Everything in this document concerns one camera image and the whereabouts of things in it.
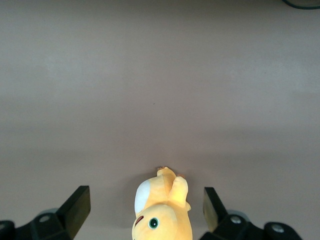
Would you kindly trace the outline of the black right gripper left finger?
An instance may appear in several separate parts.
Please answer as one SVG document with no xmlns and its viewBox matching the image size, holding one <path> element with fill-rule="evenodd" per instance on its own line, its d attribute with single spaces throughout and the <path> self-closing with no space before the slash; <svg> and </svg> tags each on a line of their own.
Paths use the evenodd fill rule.
<svg viewBox="0 0 320 240">
<path fill-rule="evenodd" d="M 44 210 L 25 225 L 16 227 L 11 220 L 1 220 L 0 238 L 2 240 L 73 240 L 90 211 L 90 187 L 81 185 L 59 208 Z"/>
</svg>

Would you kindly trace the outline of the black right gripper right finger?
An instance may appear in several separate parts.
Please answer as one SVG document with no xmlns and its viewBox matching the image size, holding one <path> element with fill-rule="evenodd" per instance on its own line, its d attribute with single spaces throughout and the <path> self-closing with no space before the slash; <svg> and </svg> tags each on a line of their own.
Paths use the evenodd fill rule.
<svg viewBox="0 0 320 240">
<path fill-rule="evenodd" d="M 300 235 L 289 225 L 267 222 L 263 228 L 255 226 L 245 214 L 228 212 L 213 187 L 205 187 L 203 215 L 208 231 L 202 240 L 300 240 Z"/>
</svg>

